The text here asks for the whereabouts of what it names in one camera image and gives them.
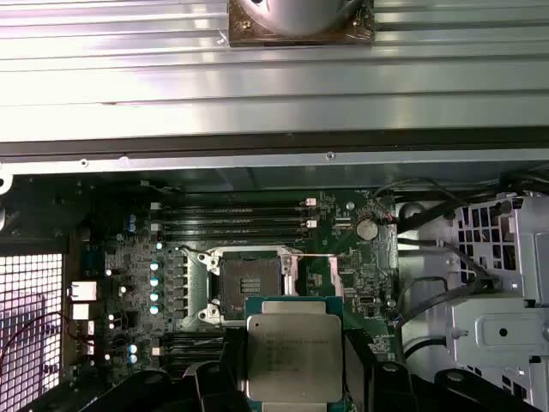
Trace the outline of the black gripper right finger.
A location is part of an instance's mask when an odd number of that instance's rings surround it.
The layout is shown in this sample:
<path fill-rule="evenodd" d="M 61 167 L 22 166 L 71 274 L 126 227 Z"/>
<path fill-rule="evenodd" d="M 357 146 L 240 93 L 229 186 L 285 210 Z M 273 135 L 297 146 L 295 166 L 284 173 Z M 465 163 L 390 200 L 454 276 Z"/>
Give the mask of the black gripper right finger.
<path fill-rule="evenodd" d="M 463 369 L 435 374 L 432 382 L 403 364 L 380 361 L 363 330 L 344 331 L 345 384 L 358 411 L 535 411 L 537 408 Z"/>

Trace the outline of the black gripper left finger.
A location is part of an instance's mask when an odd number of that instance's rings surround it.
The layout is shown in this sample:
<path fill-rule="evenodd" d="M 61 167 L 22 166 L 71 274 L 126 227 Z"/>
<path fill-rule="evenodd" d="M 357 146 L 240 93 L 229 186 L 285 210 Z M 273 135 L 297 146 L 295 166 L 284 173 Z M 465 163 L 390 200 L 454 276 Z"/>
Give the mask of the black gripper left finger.
<path fill-rule="evenodd" d="M 229 329 L 217 360 L 190 365 L 181 379 L 162 371 L 135 373 L 109 387 L 103 373 L 65 380 L 23 407 L 25 411 L 247 411 L 239 388 L 246 334 Z"/>

